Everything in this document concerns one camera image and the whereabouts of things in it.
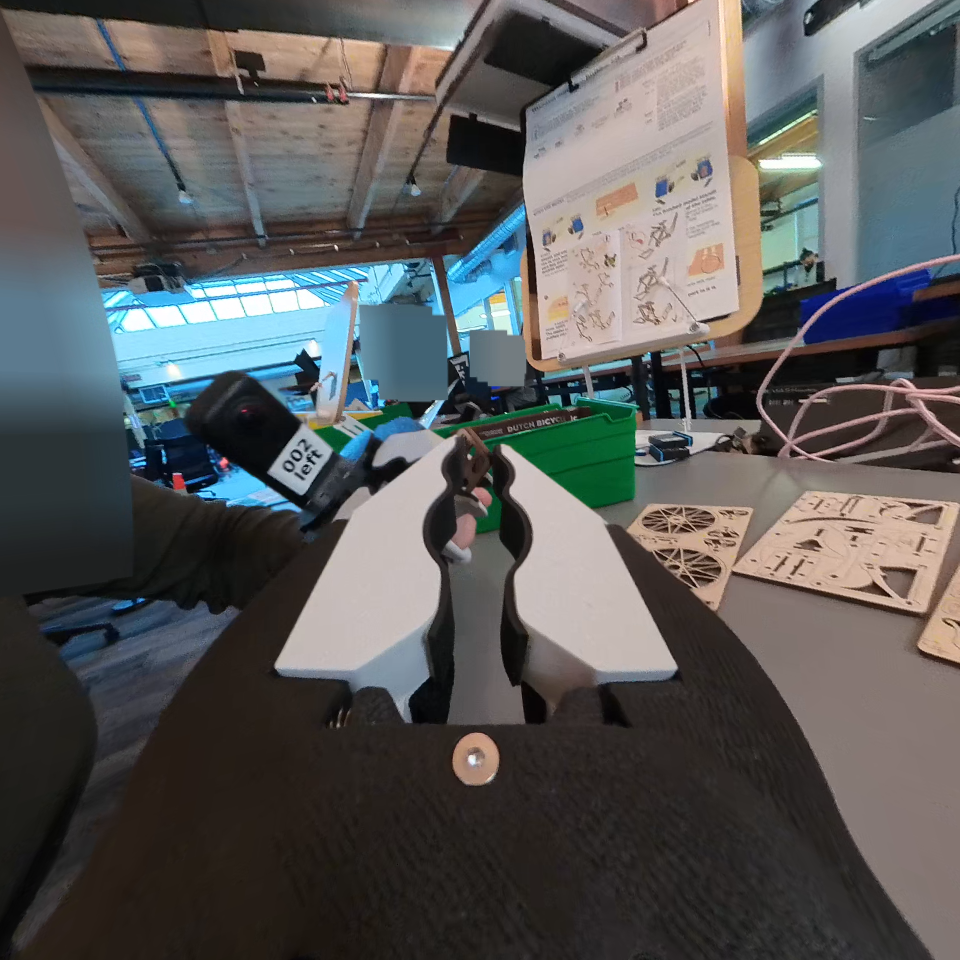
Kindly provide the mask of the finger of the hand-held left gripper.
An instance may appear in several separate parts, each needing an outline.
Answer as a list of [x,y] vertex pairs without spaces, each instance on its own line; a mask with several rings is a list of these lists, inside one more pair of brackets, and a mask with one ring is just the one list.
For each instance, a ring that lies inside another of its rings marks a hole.
[[375,496],[445,441],[437,434],[391,434],[373,438],[366,450],[366,489]]

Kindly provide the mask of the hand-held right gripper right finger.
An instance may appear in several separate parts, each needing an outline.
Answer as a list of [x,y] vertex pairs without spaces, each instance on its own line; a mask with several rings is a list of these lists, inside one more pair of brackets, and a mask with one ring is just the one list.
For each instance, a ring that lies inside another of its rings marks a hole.
[[491,454],[499,540],[510,554],[501,658],[524,721],[574,690],[675,679],[678,664],[619,546],[635,546],[515,448]]

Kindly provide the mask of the small slotted wooden part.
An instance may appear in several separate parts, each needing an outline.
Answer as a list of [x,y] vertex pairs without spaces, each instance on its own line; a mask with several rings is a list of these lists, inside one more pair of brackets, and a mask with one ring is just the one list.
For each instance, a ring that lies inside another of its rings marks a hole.
[[479,433],[470,426],[462,426],[454,434],[462,447],[462,484],[459,497],[473,497],[477,487],[489,486],[491,451]]

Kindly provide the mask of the wheel-pattern wooden parts sheet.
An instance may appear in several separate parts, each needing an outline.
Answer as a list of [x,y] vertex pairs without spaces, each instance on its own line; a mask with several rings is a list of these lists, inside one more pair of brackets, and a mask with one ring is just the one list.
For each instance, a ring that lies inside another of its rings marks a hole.
[[628,534],[713,611],[726,591],[753,510],[654,503]]

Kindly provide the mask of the slotted wooden parts sheet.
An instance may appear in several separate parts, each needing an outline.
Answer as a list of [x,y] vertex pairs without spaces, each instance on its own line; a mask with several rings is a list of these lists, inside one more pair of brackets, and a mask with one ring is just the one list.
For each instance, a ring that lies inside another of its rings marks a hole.
[[809,490],[732,572],[919,617],[957,520],[952,501]]

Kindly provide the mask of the arc-pattern wooden parts sheet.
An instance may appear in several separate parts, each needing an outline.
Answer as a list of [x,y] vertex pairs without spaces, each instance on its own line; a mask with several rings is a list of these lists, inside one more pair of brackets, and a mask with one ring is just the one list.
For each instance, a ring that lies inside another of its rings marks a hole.
[[959,666],[959,567],[951,575],[917,642],[920,654]]

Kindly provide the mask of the person's left hand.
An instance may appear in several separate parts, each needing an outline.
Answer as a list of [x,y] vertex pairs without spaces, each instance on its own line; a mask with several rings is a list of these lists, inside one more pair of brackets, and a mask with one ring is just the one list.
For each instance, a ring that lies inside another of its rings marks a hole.
[[493,497],[485,486],[476,486],[468,493],[455,495],[456,528],[443,549],[443,555],[451,563],[462,565],[471,561],[478,522],[486,519],[492,501]]

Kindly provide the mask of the brown cardboard box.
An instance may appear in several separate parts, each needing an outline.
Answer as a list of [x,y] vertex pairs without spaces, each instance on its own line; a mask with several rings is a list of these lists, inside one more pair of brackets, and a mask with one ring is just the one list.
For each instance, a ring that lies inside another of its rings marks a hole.
[[453,433],[465,433],[486,445],[491,441],[518,436],[537,429],[575,423],[589,419],[593,415],[591,408],[578,406],[538,412],[529,410],[505,418],[488,417],[456,424],[453,427]]

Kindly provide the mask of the green plastic bin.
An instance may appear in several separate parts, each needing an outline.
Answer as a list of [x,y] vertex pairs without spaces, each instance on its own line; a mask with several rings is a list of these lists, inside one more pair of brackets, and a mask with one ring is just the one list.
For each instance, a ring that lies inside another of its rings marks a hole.
[[[637,407],[591,398],[579,398],[573,406],[588,407],[594,415],[486,445],[489,449],[501,445],[514,448],[589,508],[632,500],[636,492]],[[493,418],[562,408],[567,407],[551,403]]]

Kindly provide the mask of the black equipment box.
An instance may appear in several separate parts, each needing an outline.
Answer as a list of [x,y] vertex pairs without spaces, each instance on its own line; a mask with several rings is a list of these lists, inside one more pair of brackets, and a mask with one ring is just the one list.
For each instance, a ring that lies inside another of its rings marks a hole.
[[958,379],[776,387],[763,396],[753,452],[958,473]]

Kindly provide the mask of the black hanging panel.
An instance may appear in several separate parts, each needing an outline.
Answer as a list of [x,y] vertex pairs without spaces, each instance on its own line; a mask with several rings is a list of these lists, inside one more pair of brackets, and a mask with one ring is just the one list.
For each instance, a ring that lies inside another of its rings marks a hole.
[[449,119],[446,161],[487,173],[521,177],[523,132],[480,121],[474,114]]

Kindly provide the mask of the person's torso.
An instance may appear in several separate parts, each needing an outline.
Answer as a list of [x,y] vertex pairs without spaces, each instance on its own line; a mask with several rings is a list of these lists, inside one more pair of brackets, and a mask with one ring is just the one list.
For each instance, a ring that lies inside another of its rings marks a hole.
[[90,699],[24,599],[1,601],[1,919],[10,938],[49,872],[97,744]]

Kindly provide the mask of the white ceiling unit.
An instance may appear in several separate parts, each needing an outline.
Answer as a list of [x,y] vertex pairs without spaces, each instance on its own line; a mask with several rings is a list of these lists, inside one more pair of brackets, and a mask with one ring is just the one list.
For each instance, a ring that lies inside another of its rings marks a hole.
[[577,2],[481,2],[438,76],[437,102],[477,84],[502,87],[500,75],[550,90],[631,30]]

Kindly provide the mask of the printed instruction sheet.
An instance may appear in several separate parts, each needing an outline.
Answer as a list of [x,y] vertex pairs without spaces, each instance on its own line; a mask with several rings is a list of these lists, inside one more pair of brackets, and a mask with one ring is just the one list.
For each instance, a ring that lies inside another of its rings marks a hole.
[[525,112],[541,358],[707,332],[740,306],[719,2],[682,11]]

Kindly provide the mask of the blue plastic bin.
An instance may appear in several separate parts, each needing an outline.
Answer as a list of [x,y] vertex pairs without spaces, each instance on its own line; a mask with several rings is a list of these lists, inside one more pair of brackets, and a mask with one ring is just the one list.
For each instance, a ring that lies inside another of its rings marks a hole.
[[806,345],[907,330],[930,320],[914,304],[914,294],[929,287],[931,271],[912,270],[861,290],[827,310],[802,337]]

